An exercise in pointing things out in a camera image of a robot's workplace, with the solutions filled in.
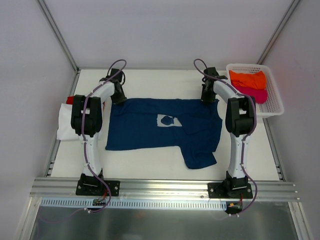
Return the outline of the pink t shirt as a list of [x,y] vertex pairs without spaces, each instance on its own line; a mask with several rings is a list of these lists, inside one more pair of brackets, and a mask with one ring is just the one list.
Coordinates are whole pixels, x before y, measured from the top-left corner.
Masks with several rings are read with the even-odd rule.
[[257,104],[264,104],[268,99],[268,92],[265,89],[236,86],[240,93],[254,97]]

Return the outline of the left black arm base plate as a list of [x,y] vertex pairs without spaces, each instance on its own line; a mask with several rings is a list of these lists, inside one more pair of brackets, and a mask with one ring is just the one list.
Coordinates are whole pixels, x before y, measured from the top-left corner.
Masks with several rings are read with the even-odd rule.
[[[120,190],[120,181],[117,180],[105,180],[105,184],[108,186],[110,190],[110,194],[112,197],[119,196]],[[77,182],[77,187],[75,190],[75,194],[77,196],[95,196],[101,197],[106,193],[106,196],[109,196],[109,192],[107,187],[96,178],[93,179],[80,179]]]

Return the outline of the aluminium mounting rail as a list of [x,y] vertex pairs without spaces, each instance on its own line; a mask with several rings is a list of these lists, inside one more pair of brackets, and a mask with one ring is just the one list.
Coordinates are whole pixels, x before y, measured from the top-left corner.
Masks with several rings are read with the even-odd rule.
[[[120,199],[140,200],[208,200],[207,180],[120,179]],[[32,185],[32,197],[74,197],[78,179],[67,177],[37,177]],[[257,202],[299,202],[300,193],[293,182],[258,181]]]

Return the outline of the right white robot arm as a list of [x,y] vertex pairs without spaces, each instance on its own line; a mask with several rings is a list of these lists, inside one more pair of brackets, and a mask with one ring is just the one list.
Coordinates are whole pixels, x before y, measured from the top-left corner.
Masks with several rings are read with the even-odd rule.
[[226,103],[225,128],[230,134],[230,163],[221,183],[209,183],[211,199],[252,199],[253,192],[247,173],[247,153],[250,137],[257,126],[256,103],[253,97],[238,92],[227,77],[215,67],[203,71],[201,101],[211,104],[220,96]]

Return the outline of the white plastic basket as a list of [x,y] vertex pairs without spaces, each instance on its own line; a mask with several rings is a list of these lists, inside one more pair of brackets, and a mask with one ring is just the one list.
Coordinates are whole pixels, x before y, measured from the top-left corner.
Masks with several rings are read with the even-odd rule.
[[284,106],[278,90],[276,80],[269,67],[259,64],[244,64],[244,63],[230,63],[226,66],[227,77],[230,80],[229,71],[235,73],[254,74],[262,71],[267,79],[267,101],[263,104],[258,104],[258,115],[262,118],[268,118],[271,116],[279,116],[284,113]]

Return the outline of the orange t shirt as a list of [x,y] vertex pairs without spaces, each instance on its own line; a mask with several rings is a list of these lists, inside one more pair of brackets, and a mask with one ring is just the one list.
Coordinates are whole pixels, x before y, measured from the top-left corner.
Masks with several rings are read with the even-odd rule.
[[255,90],[264,90],[267,88],[267,78],[262,71],[256,73],[236,73],[230,70],[229,77],[235,87],[245,87]]

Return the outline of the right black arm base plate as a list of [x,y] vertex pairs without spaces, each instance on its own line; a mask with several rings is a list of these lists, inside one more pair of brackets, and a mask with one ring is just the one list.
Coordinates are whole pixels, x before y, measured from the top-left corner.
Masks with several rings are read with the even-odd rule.
[[252,199],[253,191],[248,183],[246,187],[231,189],[224,182],[210,182],[207,184],[210,199]]

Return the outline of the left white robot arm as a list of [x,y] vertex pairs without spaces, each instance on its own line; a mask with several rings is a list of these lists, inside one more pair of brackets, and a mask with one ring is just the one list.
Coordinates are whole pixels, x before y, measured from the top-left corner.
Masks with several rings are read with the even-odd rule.
[[125,79],[121,69],[111,68],[88,95],[73,96],[70,125],[79,137],[84,159],[76,188],[77,196],[106,198],[119,195],[120,182],[104,180],[98,140],[103,127],[105,101],[111,98],[114,105],[123,105],[127,100],[123,90]]

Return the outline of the folded white t shirt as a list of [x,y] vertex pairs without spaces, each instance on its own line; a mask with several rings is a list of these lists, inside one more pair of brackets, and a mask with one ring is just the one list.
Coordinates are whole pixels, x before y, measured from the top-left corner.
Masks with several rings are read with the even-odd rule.
[[62,103],[58,114],[56,139],[60,141],[78,140],[79,136],[71,127],[72,105]]

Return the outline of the folded red t shirt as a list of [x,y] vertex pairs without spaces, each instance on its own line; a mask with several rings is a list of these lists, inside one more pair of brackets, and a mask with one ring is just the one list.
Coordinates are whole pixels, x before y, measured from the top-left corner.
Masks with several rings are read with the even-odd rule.
[[74,96],[68,96],[66,100],[67,105],[72,105],[74,102]]

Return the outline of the navy blue t shirt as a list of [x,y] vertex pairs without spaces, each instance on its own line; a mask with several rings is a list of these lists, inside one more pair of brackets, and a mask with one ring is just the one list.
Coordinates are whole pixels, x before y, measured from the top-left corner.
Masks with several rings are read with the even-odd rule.
[[214,152],[221,139],[223,120],[218,100],[130,98],[113,105],[105,149],[179,147],[188,169],[217,163]]

